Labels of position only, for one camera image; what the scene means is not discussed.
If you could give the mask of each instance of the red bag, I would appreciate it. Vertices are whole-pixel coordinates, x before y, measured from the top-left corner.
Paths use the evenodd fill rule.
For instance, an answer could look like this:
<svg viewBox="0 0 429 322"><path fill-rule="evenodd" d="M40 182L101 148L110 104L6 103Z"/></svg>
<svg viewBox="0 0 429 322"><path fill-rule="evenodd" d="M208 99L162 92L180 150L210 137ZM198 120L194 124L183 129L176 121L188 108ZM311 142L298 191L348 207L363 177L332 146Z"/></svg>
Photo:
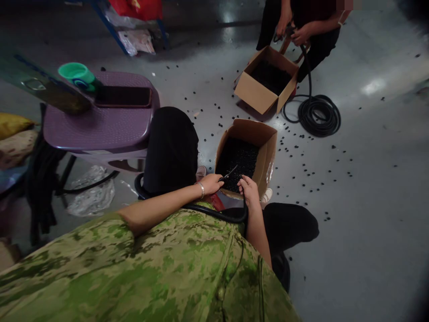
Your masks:
<svg viewBox="0 0 429 322"><path fill-rule="evenodd" d="M161 0L109 0L119 16L143 21L162 19Z"/></svg>

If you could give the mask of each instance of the hand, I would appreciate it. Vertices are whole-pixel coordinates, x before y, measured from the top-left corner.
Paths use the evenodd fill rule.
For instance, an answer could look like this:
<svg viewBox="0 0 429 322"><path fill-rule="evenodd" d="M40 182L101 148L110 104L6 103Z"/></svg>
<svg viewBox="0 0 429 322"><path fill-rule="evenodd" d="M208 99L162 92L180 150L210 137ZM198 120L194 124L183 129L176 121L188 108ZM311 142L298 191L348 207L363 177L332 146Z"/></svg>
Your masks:
<svg viewBox="0 0 429 322"><path fill-rule="evenodd" d="M283 36L286 31L287 24L292 20L292 11L288 10L285 13L282 13L277 24L276 35L280 40L283 39Z"/></svg>
<svg viewBox="0 0 429 322"><path fill-rule="evenodd" d="M201 179L201 184L204 187L204 195L212 195L216 193L224 182L218 182L222 178L221 174L208 174L203 179Z"/></svg>
<svg viewBox="0 0 429 322"><path fill-rule="evenodd" d="M249 209L253 207L261 207L261 205L259 204L258 186L251 178L243 175L243 179L240 179L237 185L239 186L241 195L244 191L244 196L246 197L246 204Z"/></svg>
<svg viewBox="0 0 429 322"><path fill-rule="evenodd" d="M292 42L295 46L301 46L305 44L309 38L312 36L312 29L310 24L305 24L301 29L295 31L295 33L291 36Z"/></svg>

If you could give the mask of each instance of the black granule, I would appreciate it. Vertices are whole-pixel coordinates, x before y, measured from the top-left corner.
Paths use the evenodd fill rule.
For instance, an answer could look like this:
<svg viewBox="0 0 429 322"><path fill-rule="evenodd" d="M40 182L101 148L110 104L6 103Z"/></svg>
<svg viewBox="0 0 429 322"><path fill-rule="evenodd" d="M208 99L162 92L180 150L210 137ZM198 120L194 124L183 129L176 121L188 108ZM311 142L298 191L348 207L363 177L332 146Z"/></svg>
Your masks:
<svg viewBox="0 0 429 322"><path fill-rule="evenodd" d="M271 65L266 60L261 61L250 76L276 95L280 95L291 80L291 76L286 71Z"/></svg>
<svg viewBox="0 0 429 322"><path fill-rule="evenodd" d="M253 144L231 137L227 139L216 172L225 176L236 165L237 169L225 180L224 189L239 192L237 182L241 179L241 174L250 178L253 176L258 153L259 148Z"/></svg>

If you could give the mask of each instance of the white sneaker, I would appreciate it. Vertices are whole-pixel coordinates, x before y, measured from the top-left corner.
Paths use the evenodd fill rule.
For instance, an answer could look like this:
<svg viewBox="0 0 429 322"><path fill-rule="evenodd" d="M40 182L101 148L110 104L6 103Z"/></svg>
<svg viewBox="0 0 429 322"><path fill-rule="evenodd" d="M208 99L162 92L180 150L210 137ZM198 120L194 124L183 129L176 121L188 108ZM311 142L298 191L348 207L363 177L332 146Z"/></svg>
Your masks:
<svg viewBox="0 0 429 322"><path fill-rule="evenodd" d="M206 175L207 175L207 168L203 165L198 167L197 173L195 174L197 182L201 181L201 179L203 179Z"/></svg>
<svg viewBox="0 0 429 322"><path fill-rule="evenodd" d="M262 197L261 203L269 202L272 196L273 196L273 190L271 188L268 188L264 196Z"/></svg>

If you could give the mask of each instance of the person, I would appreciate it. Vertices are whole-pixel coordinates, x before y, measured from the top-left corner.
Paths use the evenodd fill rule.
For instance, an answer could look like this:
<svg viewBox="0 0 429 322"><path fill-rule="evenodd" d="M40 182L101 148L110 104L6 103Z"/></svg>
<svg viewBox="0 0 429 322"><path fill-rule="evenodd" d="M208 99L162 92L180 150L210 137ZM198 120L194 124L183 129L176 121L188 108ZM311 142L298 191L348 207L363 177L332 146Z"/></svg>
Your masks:
<svg viewBox="0 0 429 322"><path fill-rule="evenodd" d="M310 41L307 59L312 71L335 48L340 27L350 12L337 10L336 0L266 0L256 50L269 46L274 32L282 38L287 25L293 22L297 27L291 36L293 43L301 46ZM307 75L308 66L304 61L299 68L297 82L302 82Z"/></svg>
<svg viewBox="0 0 429 322"><path fill-rule="evenodd" d="M186 203L223 182L195 183L198 137L187 115L158 109L143 187L154 197L57 238L0 275L2 321L300 321L271 258L319 231L297 205L262 211L255 182L240 180L249 209L231 224Z"/></svg>

